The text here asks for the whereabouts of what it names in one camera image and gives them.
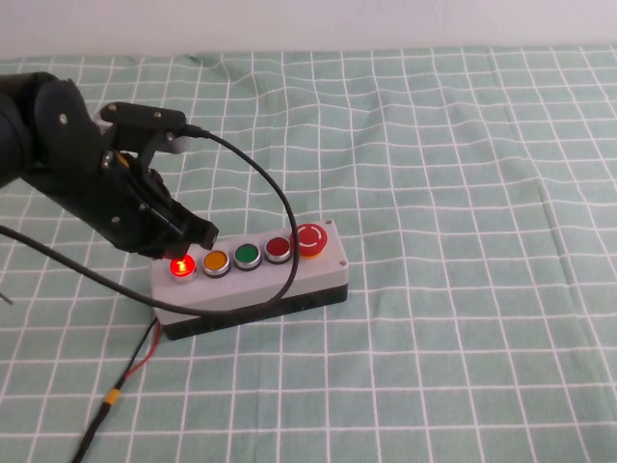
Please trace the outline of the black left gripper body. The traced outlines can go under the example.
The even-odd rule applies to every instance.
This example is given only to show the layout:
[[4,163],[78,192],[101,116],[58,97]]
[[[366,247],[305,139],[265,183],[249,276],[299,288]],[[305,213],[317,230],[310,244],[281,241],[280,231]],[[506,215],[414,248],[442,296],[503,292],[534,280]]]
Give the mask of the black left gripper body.
[[39,143],[26,182],[116,248],[170,255],[170,192],[139,158],[109,144]]

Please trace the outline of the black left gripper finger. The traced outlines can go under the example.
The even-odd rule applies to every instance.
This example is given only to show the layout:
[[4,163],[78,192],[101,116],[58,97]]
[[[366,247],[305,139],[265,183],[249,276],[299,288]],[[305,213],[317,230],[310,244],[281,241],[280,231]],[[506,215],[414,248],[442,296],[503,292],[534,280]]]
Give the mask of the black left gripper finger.
[[161,175],[152,168],[144,176],[148,209],[163,229],[166,244],[214,244],[219,229],[175,200]]
[[178,257],[186,252],[186,222],[182,215],[147,207],[143,211],[146,238],[142,252],[151,258]]

